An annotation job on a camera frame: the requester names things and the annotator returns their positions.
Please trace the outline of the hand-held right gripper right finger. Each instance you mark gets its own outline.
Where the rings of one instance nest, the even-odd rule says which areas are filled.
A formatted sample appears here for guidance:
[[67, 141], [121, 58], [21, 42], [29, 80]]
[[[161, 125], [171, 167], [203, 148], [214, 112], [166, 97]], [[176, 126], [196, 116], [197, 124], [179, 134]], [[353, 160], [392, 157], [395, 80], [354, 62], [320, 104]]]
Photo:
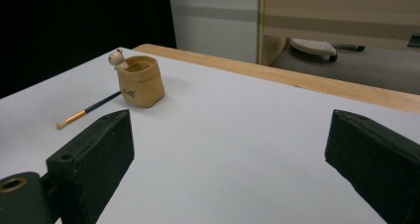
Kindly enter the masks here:
[[336, 110], [325, 159], [387, 224], [420, 224], [420, 145], [370, 118]]

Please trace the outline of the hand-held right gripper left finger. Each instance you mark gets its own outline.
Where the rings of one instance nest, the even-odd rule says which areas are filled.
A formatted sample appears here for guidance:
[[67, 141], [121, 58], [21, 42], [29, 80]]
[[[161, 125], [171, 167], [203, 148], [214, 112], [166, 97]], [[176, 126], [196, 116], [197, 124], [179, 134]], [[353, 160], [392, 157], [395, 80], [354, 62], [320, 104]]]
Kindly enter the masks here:
[[47, 159], [63, 224], [96, 224], [135, 157], [129, 110], [104, 115]]

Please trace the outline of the dark-handled paintbrush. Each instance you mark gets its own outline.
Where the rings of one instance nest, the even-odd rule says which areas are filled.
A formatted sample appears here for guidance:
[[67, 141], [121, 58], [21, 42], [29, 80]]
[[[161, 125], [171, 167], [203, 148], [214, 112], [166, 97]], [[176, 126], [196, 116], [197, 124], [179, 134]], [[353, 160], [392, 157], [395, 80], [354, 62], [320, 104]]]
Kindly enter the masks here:
[[79, 118], [81, 118], [81, 117], [85, 116], [86, 114], [90, 113], [91, 111], [93, 111], [93, 110], [97, 109], [98, 107], [100, 107], [100, 106], [104, 105], [105, 103], [109, 102], [110, 100], [112, 100], [112, 99], [116, 98], [116, 97], [117, 97], [117, 96], [119, 96], [120, 94], [121, 94], [121, 92], [115, 92], [115, 93], [113, 93], [112, 95], [107, 96], [106, 98], [104, 98], [104, 99], [102, 99], [102, 100], [100, 100], [100, 101], [98, 101], [98, 102], [96, 102], [96, 103], [94, 103], [94, 104], [92, 104], [92, 105], [88, 106], [87, 108], [85, 108], [85, 109], [83, 109], [83, 110], [81, 110], [81, 111], [79, 111], [79, 112], [77, 112], [77, 113], [73, 114], [72, 116], [70, 116], [70, 117], [66, 118], [65, 120], [63, 120], [63, 121], [59, 121], [59, 122], [56, 122], [56, 123], [55, 123], [55, 127], [56, 127], [58, 130], [63, 129], [63, 128], [64, 128], [64, 127], [66, 127], [68, 124], [70, 124], [70, 123], [72, 123], [72, 122], [76, 121], [77, 119], [79, 119]]

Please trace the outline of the tan pen holder with bear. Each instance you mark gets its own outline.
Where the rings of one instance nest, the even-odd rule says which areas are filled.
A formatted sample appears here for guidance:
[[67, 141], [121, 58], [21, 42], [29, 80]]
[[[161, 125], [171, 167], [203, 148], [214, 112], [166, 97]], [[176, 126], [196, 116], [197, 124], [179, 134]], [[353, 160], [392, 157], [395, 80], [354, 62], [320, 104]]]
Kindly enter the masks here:
[[155, 58], [124, 57], [123, 51], [117, 49], [108, 55], [108, 62], [117, 71], [120, 91], [128, 103], [149, 108], [164, 97], [164, 86]]

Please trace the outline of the black bar on floor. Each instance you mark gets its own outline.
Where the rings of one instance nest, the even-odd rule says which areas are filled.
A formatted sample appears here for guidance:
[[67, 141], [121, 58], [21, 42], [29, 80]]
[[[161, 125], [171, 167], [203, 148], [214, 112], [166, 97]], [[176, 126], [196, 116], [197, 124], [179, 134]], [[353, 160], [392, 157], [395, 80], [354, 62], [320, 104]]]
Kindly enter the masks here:
[[365, 46], [355, 46], [348, 44], [333, 44], [333, 47], [338, 50], [349, 50], [354, 52], [363, 52], [366, 48]]

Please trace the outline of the wooden table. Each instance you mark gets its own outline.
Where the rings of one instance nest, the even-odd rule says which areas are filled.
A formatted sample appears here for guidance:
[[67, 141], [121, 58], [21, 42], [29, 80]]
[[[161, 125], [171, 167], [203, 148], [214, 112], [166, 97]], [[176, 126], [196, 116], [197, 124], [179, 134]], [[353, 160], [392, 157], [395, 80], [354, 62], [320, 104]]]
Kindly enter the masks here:
[[420, 114], [420, 95], [399, 92], [374, 86], [321, 77], [280, 68], [144, 44], [135, 47], [136, 52], [177, 59], [198, 65], [248, 75], [297, 88], [358, 100], [400, 111]]

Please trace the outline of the dark box on floor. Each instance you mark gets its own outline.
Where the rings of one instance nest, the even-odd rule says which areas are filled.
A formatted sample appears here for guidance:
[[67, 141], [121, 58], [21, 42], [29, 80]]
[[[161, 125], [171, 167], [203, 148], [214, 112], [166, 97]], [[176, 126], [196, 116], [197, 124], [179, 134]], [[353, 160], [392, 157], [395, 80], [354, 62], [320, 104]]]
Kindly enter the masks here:
[[420, 33], [413, 34], [410, 37], [407, 46], [410, 48], [420, 48]]

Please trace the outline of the office chair base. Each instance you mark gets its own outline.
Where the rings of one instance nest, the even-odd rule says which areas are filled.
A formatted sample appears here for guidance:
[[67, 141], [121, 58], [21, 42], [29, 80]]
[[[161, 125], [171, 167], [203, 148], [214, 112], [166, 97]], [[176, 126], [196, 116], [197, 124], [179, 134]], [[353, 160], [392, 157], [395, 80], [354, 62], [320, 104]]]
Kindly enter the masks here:
[[296, 50], [316, 56], [327, 56], [329, 62], [338, 59], [336, 49], [327, 42], [311, 41], [303, 39], [289, 39], [289, 44]]

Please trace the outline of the white table sheet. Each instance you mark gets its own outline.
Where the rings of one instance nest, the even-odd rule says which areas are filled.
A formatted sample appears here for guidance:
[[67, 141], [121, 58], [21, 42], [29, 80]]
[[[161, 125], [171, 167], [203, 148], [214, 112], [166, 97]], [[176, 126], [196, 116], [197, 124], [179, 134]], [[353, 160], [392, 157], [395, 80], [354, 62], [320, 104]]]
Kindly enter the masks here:
[[164, 98], [131, 108], [135, 158], [98, 224], [384, 224], [324, 158], [335, 110], [420, 143], [420, 114], [157, 59]]

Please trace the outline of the wooden desk furniture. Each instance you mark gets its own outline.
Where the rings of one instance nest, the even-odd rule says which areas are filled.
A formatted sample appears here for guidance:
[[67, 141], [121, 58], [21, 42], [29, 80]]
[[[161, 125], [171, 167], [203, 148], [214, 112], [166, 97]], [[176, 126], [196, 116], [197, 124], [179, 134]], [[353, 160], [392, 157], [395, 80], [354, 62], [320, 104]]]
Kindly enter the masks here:
[[420, 53], [420, 0], [260, 0], [258, 63], [271, 64], [288, 38]]

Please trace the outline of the white cabinet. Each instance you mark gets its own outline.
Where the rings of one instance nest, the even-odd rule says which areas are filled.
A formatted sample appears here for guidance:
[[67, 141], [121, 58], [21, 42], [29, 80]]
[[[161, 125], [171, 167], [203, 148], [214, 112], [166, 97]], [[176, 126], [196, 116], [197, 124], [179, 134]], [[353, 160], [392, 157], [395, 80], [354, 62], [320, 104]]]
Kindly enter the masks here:
[[170, 0], [180, 50], [255, 63], [260, 0]]

